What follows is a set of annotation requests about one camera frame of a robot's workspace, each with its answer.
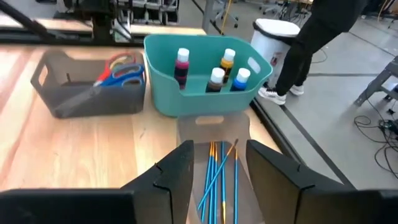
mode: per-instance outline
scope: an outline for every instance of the teal plastic bin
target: teal plastic bin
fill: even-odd
[[[215,115],[245,110],[258,89],[272,73],[272,67],[249,43],[210,35],[149,35],[144,40],[155,107],[167,116]],[[187,84],[180,90],[174,79],[179,48],[190,51]],[[235,50],[234,66],[220,93],[205,93],[211,71],[219,67],[227,48]],[[229,91],[239,68],[251,72],[245,91]]]

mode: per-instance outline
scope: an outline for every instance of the bucket label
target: bucket label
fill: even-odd
[[[275,52],[275,53],[274,53],[274,56],[272,56],[272,58],[271,58],[270,64],[271,64],[273,67],[275,67],[275,66],[278,64],[279,59],[280,59],[281,57],[282,57],[282,52]]]

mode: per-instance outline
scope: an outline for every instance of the paintbrush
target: paintbrush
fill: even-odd
[[[205,180],[206,182],[205,182],[205,188],[203,189],[203,193],[206,192],[207,186],[210,183],[210,175],[211,175],[210,174],[210,170],[211,170],[211,167],[212,167],[212,163],[211,163],[211,158],[212,157],[213,157],[213,148],[212,148],[211,143],[210,143],[209,159],[208,159],[208,162],[207,162],[207,171],[206,171],[206,180]],[[200,216],[200,220],[201,220],[202,223],[205,221],[205,213],[206,213],[206,207],[203,207],[203,209],[201,210],[201,216]]]
[[[235,149],[234,224],[238,224],[238,151]]]
[[[224,160],[225,152],[224,152],[224,142],[221,142],[221,160]],[[225,194],[225,167],[221,171],[221,207],[223,209],[223,216],[222,216],[222,224],[226,223],[226,194]]]
[[[217,170],[218,170],[218,150],[217,150],[217,143],[215,143],[215,147],[214,147],[214,152],[215,152],[215,156],[214,156],[214,158],[215,158],[215,161],[214,161],[214,165],[215,165],[215,169],[214,169],[214,172],[216,172]],[[216,177],[216,182],[215,182],[215,184],[214,184],[214,207],[213,207],[213,209],[214,209],[214,212],[213,212],[213,223],[214,224],[217,224],[217,205],[218,205],[218,196],[217,196],[217,191],[218,191],[218,176],[217,175],[215,175],[215,177]]]
[[[211,151],[212,151],[212,157],[211,157],[211,169],[210,169],[210,179],[213,178],[213,174],[214,174],[214,170],[215,170],[215,164],[214,164],[214,142],[210,142],[210,147],[211,147]],[[209,201],[209,213],[208,213],[208,224],[212,224],[213,223],[213,207],[214,207],[214,192],[213,192],[213,188],[211,187],[211,185],[209,184],[209,186],[207,186],[206,192],[208,191],[210,192],[210,201]]]
[[[205,198],[207,197],[207,195],[209,194],[210,190],[211,190],[211,186],[213,186],[213,184],[216,182],[217,176],[218,174],[220,174],[222,168],[225,166],[225,162],[229,156],[229,154],[231,153],[232,149],[235,148],[236,144],[238,143],[238,139],[235,140],[234,144],[230,147],[230,149],[228,149],[228,152],[226,154],[226,157],[223,159],[221,165],[219,166],[215,176],[212,177],[212,180],[205,192],[205,194],[203,195],[203,198],[200,200],[199,206],[198,206],[198,210],[200,209],[200,207],[203,205],[203,202],[205,201]]]

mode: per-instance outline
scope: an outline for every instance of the black pants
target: black pants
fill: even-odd
[[[308,19],[286,54],[275,86],[279,96],[285,95],[293,85],[303,85],[310,71],[312,55],[339,34],[341,32],[325,26],[315,17]]]

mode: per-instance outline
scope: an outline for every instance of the pink paint bottle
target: pink paint bottle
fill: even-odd
[[[175,61],[174,78],[180,85],[180,90],[185,89],[187,83],[187,75],[189,68],[189,50],[180,48],[177,53],[177,59]]]

